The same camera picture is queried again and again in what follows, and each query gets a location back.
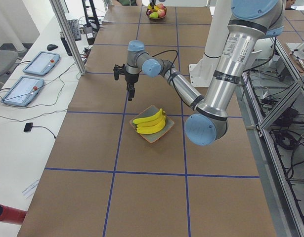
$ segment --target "black clamp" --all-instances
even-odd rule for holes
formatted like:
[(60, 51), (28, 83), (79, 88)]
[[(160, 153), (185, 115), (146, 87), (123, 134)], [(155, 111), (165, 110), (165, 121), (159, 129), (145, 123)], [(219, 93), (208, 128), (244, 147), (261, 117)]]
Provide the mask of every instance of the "black clamp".
[(135, 87), (134, 84), (138, 81), (138, 74), (130, 74), (126, 71), (126, 66), (115, 65), (113, 68), (114, 80), (119, 80), (119, 75), (124, 75), (127, 82), (128, 100), (131, 101), (134, 98)]

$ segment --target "light blue tablet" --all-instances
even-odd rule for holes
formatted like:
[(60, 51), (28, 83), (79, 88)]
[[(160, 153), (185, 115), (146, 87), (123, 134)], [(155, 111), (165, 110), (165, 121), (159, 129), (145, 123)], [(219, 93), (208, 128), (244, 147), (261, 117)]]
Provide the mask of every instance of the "light blue tablet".
[(44, 76), (55, 67), (60, 57), (57, 53), (41, 51), (22, 71), (28, 74)]
[(27, 106), (44, 85), (42, 78), (22, 76), (3, 97), (2, 103), (19, 107)]

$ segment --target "banana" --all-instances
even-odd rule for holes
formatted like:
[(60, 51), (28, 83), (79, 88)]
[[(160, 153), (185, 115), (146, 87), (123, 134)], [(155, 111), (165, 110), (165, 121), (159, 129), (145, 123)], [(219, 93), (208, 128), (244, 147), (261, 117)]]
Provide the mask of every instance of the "banana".
[(161, 117), (162, 115), (163, 115), (163, 109), (159, 109), (159, 111), (152, 116), (145, 117), (145, 118), (134, 119), (133, 123), (134, 124), (139, 124), (139, 123), (142, 123), (142, 122), (150, 122), (150, 121), (156, 120), (158, 117)]
[(166, 125), (166, 116), (162, 116), (163, 119), (154, 126), (149, 127), (138, 127), (136, 128), (136, 132), (140, 134), (153, 134), (161, 131)]
[(150, 126), (154, 126), (156, 124), (158, 124), (161, 120), (166, 119), (165, 115), (165, 111), (163, 111), (163, 116), (159, 116), (157, 119), (149, 121), (149, 122), (141, 122), (139, 124), (136, 125), (136, 127), (150, 127)]

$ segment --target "white table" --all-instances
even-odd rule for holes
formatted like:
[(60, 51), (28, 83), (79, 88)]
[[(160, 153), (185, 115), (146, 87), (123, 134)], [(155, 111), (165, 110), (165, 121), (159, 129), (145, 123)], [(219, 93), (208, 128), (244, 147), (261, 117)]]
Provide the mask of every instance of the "white table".
[[(65, 51), (59, 32), (59, 25), (56, 18), (53, 17), (22, 60), (32, 60), (40, 51), (46, 51), (46, 46), (50, 43), (58, 45), (58, 48), (52, 52), (60, 54), (61, 59), (56, 67), (43, 77), (45, 83), (54, 80), (74, 63), (73, 57), (69, 57)], [(79, 51), (82, 52), (84, 47), (88, 46), (86, 37), (82, 35), (82, 40), (77, 41), (76, 44)], [(25, 66), (26, 64), (22, 64), (16, 68), (4, 88), (10, 88), (20, 76), (24, 75), (22, 69)], [(24, 120), (44, 113), (65, 110), (72, 99), (79, 77), (76, 65), (73, 65), (67, 73), (61, 76), (65, 86), (58, 102), (53, 106), (15, 108), (0, 102), (0, 115)], [(29, 106), (53, 104), (62, 85), (63, 83), (57, 79), (45, 86)], [(0, 118), (0, 204), (28, 210), (33, 195), (25, 199), (22, 191), (40, 178), (55, 142), (52, 134), (44, 128), (32, 128), (31, 132), (24, 133), (25, 123), (33, 122), (33, 126), (45, 126), (57, 135), (65, 114), (66, 112), (58, 112), (24, 122)], [(19, 229), (18, 225), (0, 223), (0, 237), (15, 237)]]

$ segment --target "computer mouse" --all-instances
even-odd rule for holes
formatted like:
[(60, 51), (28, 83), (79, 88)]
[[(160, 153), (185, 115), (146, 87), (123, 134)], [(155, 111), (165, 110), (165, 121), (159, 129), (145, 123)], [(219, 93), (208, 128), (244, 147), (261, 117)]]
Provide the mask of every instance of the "computer mouse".
[(54, 50), (54, 49), (56, 49), (56, 48), (58, 48), (58, 46), (57, 45), (55, 45), (55, 44), (49, 44), (48, 46), (47, 46), (47, 50), (48, 51), (52, 51), (52, 50)]

